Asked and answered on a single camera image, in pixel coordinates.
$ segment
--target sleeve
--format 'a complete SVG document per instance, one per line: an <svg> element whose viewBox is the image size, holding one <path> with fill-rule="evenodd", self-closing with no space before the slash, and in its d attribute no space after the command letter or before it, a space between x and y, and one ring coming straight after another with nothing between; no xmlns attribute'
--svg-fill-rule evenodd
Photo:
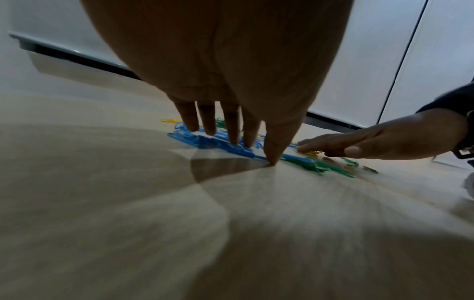
<svg viewBox="0 0 474 300"><path fill-rule="evenodd" d="M471 114L474 111L474 82L440 96L435 101L420 108L417 113L434 108L449 109L468 118L468 135L459 143L457 150L474 148L474 113ZM454 151L454 154L458 158L474 157L474 155L462 155L459 151Z"/></svg>

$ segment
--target wooden table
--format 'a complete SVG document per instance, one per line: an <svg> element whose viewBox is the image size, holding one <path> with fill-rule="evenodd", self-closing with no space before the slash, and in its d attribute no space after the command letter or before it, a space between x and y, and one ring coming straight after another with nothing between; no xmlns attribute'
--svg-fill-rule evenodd
<svg viewBox="0 0 474 300"><path fill-rule="evenodd" d="M474 299L469 171L269 168L168 138L157 101L1 95L0 299Z"/></svg>

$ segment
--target black sleeve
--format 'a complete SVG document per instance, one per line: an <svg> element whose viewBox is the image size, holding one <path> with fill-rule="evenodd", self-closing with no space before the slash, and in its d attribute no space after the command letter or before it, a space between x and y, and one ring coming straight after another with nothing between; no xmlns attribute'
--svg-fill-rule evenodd
<svg viewBox="0 0 474 300"><path fill-rule="evenodd" d="M440 96L435 101L420 108L417 113L433 108L449 109L468 118L469 133L459 143L457 149L470 148L474 145L474 113L472 113L472 115L470 113L474 111L474 83L462 86Z"/></svg>

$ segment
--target fingernail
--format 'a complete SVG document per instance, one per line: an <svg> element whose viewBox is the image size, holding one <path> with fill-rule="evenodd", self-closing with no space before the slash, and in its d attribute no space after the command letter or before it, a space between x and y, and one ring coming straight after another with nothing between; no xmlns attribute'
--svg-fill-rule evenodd
<svg viewBox="0 0 474 300"><path fill-rule="evenodd" d="M362 149L357 146L351 146L344 149L344 153L349 157L360 157L362 156Z"/></svg>

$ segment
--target hand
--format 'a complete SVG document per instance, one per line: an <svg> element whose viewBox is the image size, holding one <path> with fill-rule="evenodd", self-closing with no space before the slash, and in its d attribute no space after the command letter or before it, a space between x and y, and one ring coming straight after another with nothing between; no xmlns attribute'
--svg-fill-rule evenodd
<svg viewBox="0 0 474 300"><path fill-rule="evenodd" d="M219 101L229 140L275 164L298 131L339 47L351 0L82 0L95 27L141 79L167 93L186 127L209 135Z"/></svg>
<svg viewBox="0 0 474 300"><path fill-rule="evenodd" d="M456 148L468 133L467 119L446 109L431 109L346 134L326 134L298 143L299 152L327 156L408 160Z"/></svg>

